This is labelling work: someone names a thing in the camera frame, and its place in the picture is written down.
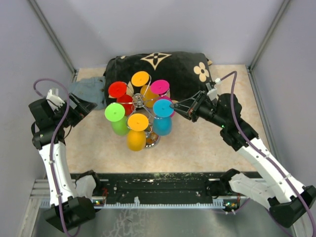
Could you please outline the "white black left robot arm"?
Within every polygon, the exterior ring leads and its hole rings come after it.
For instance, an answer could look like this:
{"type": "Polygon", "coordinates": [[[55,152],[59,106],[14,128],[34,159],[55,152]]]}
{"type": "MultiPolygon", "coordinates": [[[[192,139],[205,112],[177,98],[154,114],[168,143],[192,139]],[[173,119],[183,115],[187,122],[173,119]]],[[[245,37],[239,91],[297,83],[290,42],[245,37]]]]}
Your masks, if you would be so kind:
{"type": "Polygon", "coordinates": [[[91,198],[103,190],[93,170],[72,181],[66,158],[64,129],[75,127],[96,106],[73,94],[66,101],[51,95],[29,105],[35,119],[31,126],[32,144],[44,163],[50,190],[50,208],[44,212],[44,218],[65,234],[95,218],[91,198]]]}

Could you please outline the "blue plastic wine glass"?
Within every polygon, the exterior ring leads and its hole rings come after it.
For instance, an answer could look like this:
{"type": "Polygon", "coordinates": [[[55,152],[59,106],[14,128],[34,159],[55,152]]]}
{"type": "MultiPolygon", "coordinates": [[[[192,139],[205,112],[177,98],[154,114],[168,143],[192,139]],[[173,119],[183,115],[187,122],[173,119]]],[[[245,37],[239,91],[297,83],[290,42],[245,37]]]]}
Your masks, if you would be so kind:
{"type": "Polygon", "coordinates": [[[158,136],[166,136],[172,130],[171,115],[174,110],[171,108],[171,101],[167,99],[159,99],[154,103],[153,111],[155,118],[153,122],[153,130],[158,136]]]}

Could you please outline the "red plastic wine glass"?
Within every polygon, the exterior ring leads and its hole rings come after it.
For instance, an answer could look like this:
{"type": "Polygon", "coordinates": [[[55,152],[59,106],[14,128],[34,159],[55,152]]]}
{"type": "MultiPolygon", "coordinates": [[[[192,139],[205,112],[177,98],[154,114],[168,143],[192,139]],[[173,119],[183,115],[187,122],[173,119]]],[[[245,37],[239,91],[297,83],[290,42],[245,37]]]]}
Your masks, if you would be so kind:
{"type": "Polygon", "coordinates": [[[127,94],[127,84],[123,81],[116,81],[109,86],[109,96],[115,98],[116,102],[125,109],[125,115],[129,116],[134,111],[133,98],[127,94]]]}

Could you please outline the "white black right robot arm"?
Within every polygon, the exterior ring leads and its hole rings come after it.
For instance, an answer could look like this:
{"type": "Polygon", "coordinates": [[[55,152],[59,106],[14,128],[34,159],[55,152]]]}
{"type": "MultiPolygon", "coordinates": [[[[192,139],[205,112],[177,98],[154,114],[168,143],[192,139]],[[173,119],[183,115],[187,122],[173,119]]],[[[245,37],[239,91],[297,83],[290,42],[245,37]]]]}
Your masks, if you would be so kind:
{"type": "Polygon", "coordinates": [[[184,118],[202,118],[221,128],[224,142],[251,163],[265,180],[258,183],[240,171],[230,169],[221,177],[221,191],[230,196],[243,194],[265,207],[282,227],[291,227],[316,200],[314,186],[294,178],[268,151],[258,133],[241,118],[242,106],[235,94],[224,93],[213,104],[204,91],[171,104],[184,118]]]}

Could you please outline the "magenta plastic wine glass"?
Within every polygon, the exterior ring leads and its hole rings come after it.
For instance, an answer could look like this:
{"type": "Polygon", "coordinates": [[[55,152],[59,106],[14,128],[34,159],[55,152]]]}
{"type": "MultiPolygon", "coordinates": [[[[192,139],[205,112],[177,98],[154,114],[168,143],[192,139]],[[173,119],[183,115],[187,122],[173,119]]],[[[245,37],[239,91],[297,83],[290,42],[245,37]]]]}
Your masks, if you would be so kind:
{"type": "Polygon", "coordinates": [[[159,95],[159,98],[153,105],[153,111],[160,118],[173,117],[175,114],[174,110],[170,107],[172,100],[164,95],[168,92],[169,88],[169,82],[163,79],[156,80],[151,85],[152,92],[159,95]]]}

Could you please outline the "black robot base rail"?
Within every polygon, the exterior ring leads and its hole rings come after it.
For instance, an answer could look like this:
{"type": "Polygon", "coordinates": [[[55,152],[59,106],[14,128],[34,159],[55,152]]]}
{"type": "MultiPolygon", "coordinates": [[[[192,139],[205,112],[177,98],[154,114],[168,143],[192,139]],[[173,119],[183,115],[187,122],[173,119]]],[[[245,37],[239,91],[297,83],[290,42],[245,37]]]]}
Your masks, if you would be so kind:
{"type": "Polygon", "coordinates": [[[103,208],[237,209],[241,195],[224,181],[223,172],[95,173],[92,201],[103,208]]]}

